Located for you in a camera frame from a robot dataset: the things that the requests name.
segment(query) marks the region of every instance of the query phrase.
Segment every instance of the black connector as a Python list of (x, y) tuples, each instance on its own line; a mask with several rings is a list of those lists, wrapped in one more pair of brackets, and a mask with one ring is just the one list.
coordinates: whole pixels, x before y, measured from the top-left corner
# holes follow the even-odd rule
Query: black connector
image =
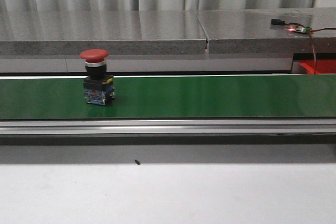
[(285, 21), (281, 20), (281, 19), (278, 19), (278, 18), (273, 18), (271, 20), (271, 24), (272, 25), (277, 25), (277, 26), (284, 26), (286, 23)]

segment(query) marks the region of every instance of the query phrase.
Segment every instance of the gray surface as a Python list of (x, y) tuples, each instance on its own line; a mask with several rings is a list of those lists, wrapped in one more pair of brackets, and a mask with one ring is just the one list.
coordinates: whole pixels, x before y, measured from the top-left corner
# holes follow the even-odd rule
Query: gray surface
[[(336, 27), (336, 8), (272, 10), (200, 10), (210, 54), (252, 52), (311, 52), (308, 35), (271, 26), (273, 18), (301, 23), (313, 29)], [(336, 31), (314, 33), (317, 52), (336, 52)]]
[(0, 55), (1, 73), (65, 73), (67, 71), (66, 60), (63, 55)]
[(194, 12), (0, 13), (1, 55), (203, 54), (205, 36)]
[[(289, 71), (292, 54), (119, 55), (106, 58), (110, 72)], [(68, 72), (85, 72), (84, 60), (65, 56)]]
[(1, 223), (334, 224), (334, 154), (327, 145), (3, 146)]

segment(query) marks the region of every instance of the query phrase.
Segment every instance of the conveyor belt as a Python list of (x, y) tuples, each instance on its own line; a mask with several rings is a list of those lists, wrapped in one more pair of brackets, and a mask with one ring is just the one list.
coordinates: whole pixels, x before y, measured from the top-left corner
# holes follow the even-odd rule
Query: conveyor belt
[(332, 74), (117, 77), (108, 106), (85, 103), (82, 78), (0, 82), (2, 137), (336, 133)]

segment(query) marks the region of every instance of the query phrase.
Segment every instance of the green conveyor belt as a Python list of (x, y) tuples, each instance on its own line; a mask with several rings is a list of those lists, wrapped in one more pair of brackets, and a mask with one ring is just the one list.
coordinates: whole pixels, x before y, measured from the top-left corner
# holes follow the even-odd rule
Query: green conveyor belt
[(336, 75), (115, 78), (86, 104), (82, 79), (0, 80), (0, 119), (335, 117)]

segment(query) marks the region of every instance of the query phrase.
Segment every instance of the aluminum rail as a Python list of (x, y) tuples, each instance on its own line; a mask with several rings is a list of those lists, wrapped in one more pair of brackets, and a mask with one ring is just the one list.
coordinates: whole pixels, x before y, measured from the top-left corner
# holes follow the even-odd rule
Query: aluminum rail
[(336, 134), (336, 119), (197, 119), (1, 121), (0, 137), (11, 135), (109, 134)]

